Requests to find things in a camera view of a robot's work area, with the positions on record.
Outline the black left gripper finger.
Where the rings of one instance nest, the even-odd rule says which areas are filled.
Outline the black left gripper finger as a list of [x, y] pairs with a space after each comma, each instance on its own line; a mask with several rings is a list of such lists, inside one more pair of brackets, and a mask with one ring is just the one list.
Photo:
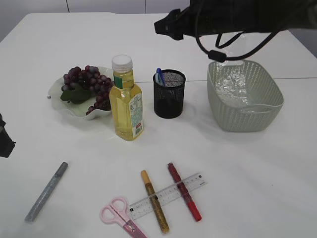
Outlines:
[[2, 115], [0, 116], [0, 156], [8, 158], [12, 153], [15, 142], [10, 138], [5, 129], [6, 122], [3, 120]]

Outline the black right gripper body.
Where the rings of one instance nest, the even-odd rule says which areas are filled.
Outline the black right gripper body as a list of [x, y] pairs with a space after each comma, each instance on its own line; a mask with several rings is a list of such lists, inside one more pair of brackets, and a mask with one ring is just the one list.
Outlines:
[[246, 0], [192, 0], [180, 17], [180, 30], [187, 36], [245, 32]]

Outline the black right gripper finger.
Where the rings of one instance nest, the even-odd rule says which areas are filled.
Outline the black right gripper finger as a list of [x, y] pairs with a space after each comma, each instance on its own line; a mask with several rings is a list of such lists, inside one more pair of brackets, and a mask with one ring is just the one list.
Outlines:
[[174, 9], [165, 18], [155, 22], [154, 28], [156, 34], [169, 36], [176, 41], [183, 40], [183, 34], [177, 27], [180, 13], [180, 9]]

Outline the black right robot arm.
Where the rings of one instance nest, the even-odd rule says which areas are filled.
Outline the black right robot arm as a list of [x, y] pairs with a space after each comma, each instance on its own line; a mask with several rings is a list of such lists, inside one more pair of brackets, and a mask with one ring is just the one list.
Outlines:
[[315, 0], [192, 0], [154, 23], [155, 32], [174, 40], [220, 33], [270, 33], [315, 29]]

